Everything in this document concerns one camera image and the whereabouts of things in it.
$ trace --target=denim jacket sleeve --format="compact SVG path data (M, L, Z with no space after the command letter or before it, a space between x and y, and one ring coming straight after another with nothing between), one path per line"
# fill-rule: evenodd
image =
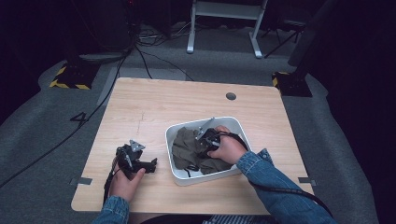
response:
M127 223L129 218L129 204L118 196L110 196L103 205L99 216L92 224L99 223Z
M236 164L251 182L272 188L300 189L277 170L266 149L247 152ZM320 205L304 196L255 189L268 212L280 223L336 223Z

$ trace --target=white plastic bin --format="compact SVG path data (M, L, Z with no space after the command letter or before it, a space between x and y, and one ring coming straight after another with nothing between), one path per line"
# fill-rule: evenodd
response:
M221 171L210 175L203 175L200 171L197 172L190 171L191 177L189 177L188 173L185 170L180 170L176 168L175 163L173 161L172 145L175 138L177 137L178 130L180 130L183 127L190 130L198 130L199 127L203 126L209 120L210 119L200 119L196 121L180 123L173 125L166 130L165 138L166 138L166 145L168 147L169 161L170 161L172 173L175 178L175 182L180 186L188 186L191 184L197 184L197 183L219 179L229 175L237 175L241 173L241 171L236 167L236 165L234 165L230 170ZM242 140L245 141L247 145L247 149L250 150L248 139L246 138L242 126L237 119L232 117L214 118L214 120L210 123L209 128L216 128L219 125L223 125L227 127L230 130L230 132L238 134L242 138Z

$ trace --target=wire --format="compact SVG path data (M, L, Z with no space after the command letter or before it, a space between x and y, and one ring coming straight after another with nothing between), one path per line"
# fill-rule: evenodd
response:
M272 191L272 192L276 192L276 193L289 193L289 194L297 194L300 196L304 196L305 198L308 198L308 199L314 201L315 203L317 203L318 205L320 205L321 207L323 207L324 210L326 210L329 213L329 215L332 217L332 212L326 206L326 204L313 194L305 192L301 189L269 188L269 187L266 187L263 185L255 184L255 183L251 182L250 180L248 182L250 183L250 185L252 185L254 188L257 188L257 189L261 189L261 190L265 190L265 191Z
M19 176L20 174L22 174L24 171L26 171L27 169L29 169L30 167L32 167L33 165L35 165L36 163L38 163L39 161L41 161L42 159L44 159L46 156L48 156L51 152L53 152L55 149L57 149L58 147L60 147L63 143L65 143L70 137L72 137L79 129L82 128L82 126L84 126L84 124L86 124L90 118L99 110L99 108L103 105L103 103L106 101L106 98L110 95L111 91L113 90L114 84L116 83L117 77L120 75L120 68L122 66L122 64L124 63L126 57L123 57L118 65L117 65L117 74L114 77L113 83L111 84L111 88L108 91L106 97L103 99L103 101L99 104L99 106L97 106L93 112L88 116L87 119L85 119L84 121L82 121L77 128L71 132L69 135L66 136L66 138L64 140L62 140L60 143L58 143L55 147L53 147L52 149L50 149L49 151L47 151L46 153L44 153L43 155L41 155L40 157L38 157L37 159L35 159L34 161L32 161L31 163L29 163L27 166L25 166L24 168L22 168L21 170L19 170L16 174L12 175L11 177L9 177L6 181L4 181L3 183L1 183L0 188L2 188L4 185L6 185L9 181L13 180L15 177Z
M140 54L140 56L141 56L142 59L143 59L143 63L145 64L146 71L148 72L148 76L149 76L151 79L153 79L152 76L151 76L151 74L149 73L149 68L148 68L148 65L147 65L147 63L146 63L146 59L145 59L145 57L143 56L142 51L141 51L137 46L136 46L136 49L137 49L137 51L139 51L139 54Z
M141 52L144 53L144 54L147 54L147 55L149 55L149 56L155 57L155 58L157 58L157 59L159 59L159 60L161 60L161 61L163 61L163 62L166 62L166 63L169 63L169 64L173 65L175 68L177 68L177 69L180 70L182 73L184 73L191 81L194 81L194 80L192 79L192 77L190 77L185 71L183 71L181 68L179 68L178 66L176 66L174 63L171 63L171 62L169 62L169 61L166 61L165 59L162 59L162 58L160 58L160 57L158 57L158 56L156 56L156 55L154 55L154 54L150 54L150 53L147 53L147 52L145 52L145 51L141 51Z
M116 169L116 165L117 165L117 162L119 161L119 157L120 157L120 154L117 155L116 158L114 158L113 164L111 165L111 171L110 172L114 172L114 170Z
M174 39L178 39L183 35L189 35L190 32L187 33L182 33L180 34L183 30L185 30L186 27L188 27L191 24L191 22L187 22L184 26L182 26L181 28L177 28L177 31L173 34L171 34L170 38L166 38L165 35L161 35L161 34L156 34L154 31L150 30L150 29L146 29L143 32L147 33L147 34L141 34L137 39L137 44L140 46L144 46L144 47L153 47L153 46L160 46L161 44L163 44L165 41L168 40L174 40ZM154 38L154 41L149 43L149 42L144 42L141 39L147 39L147 38Z
M191 177L190 171L189 171L187 168L184 168L184 170L187 172L187 175L188 175L189 177Z

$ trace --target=gray carpet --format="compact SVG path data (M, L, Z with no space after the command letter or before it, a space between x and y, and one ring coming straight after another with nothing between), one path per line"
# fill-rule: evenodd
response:
M294 43L289 42L268 59L256 59L248 30L203 30L197 33L195 52L186 53L187 36L157 47L140 47L176 64L194 81L271 86L275 71L292 72L287 64ZM259 38L263 53L277 43L275 33ZM155 78L158 72L188 77L169 63L145 55ZM101 102L117 63L104 64L92 83L92 90L50 88L61 68L59 62L38 80L41 92L16 110L0 127L0 182L39 158L73 132L78 122L72 117L91 112ZM135 50L120 75L140 76L145 66ZM309 176L317 183L316 195L332 210L339 223L377 223L371 187L357 163L342 131L332 118L326 90L314 78L306 78L312 98L282 97ZM69 140L32 165L0 189L1 223L90 223L97 213L71 209L75 187L69 185L82 173L106 107Z

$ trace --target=white shelf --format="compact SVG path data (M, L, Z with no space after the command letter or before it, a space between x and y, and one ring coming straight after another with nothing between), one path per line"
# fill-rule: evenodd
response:
M267 2L268 0L262 0L261 6L245 6L227 3L200 2L198 0L194 0L191 8L191 31L189 43L187 44L187 52L194 53L196 15L235 18L256 21L254 32L250 32L248 35L254 50L254 55L256 58L260 59L262 57L262 52L260 51L256 36L259 32L260 24L262 23L262 16Z
M197 2L196 15L257 20L260 6L244 6L213 2Z

